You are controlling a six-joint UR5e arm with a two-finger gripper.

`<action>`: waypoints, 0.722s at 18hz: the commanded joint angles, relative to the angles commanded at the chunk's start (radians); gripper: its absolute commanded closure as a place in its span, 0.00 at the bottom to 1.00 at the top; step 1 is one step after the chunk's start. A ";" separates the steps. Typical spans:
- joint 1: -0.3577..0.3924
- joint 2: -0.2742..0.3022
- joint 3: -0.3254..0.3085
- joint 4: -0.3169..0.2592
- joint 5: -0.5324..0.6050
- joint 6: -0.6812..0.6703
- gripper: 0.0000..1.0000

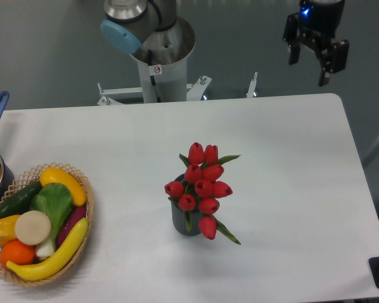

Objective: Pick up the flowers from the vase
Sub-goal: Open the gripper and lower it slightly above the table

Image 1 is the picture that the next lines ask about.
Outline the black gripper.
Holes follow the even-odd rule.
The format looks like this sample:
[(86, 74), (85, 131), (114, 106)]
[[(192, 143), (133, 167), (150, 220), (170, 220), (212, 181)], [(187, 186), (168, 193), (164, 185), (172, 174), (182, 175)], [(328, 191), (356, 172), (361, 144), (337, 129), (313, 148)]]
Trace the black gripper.
[(287, 17), (282, 39), (289, 50), (288, 64), (298, 63), (301, 46), (319, 58), (321, 72), (318, 86), (329, 83), (330, 75), (346, 68), (348, 40), (336, 40), (344, 1), (300, 1), (299, 11)]

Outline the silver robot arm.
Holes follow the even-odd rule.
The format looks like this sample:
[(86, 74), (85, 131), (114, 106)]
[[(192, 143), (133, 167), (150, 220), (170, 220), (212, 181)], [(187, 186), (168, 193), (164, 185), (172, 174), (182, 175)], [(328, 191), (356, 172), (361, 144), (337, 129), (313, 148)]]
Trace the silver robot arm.
[[(349, 41), (335, 38), (344, 5), (344, 1), (300, 1), (298, 11), (286, 20), (282, 39), (289, 49), (288, 63), (299, 61), (302, 46), (313, 51), (321, 67), (319, 86), (346, 67)], [(105, 1), (104, 12), (101, 34), (136, 61), (144, 102), (202, 100), (211, 79), (201, 76), (187, 87), (195, 33), (177, 15), (176, 1)]]

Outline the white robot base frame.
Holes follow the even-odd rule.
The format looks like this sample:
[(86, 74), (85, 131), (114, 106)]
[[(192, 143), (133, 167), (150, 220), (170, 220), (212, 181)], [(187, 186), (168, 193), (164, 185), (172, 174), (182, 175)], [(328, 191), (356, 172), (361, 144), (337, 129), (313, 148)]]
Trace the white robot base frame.
[[(245, 90), (245, 98), (257, 98), (259, 93), (257, 90), (258, 72), (256, 71), (250, 81), (248, 88)], [(212, 83), (212, 79), (208, 76), (201, 76), (196, 83), (188, 83), (186, 85), (186, 96), (189, 101), (208, 100), (207, 89)], [(121, 105), (123, 100), (142, 99), (143, 92), (141, 87), (118, 88), (103, 90), (100, 83), (97, 83), (99, 90), (99, 101), (97, 105)]]

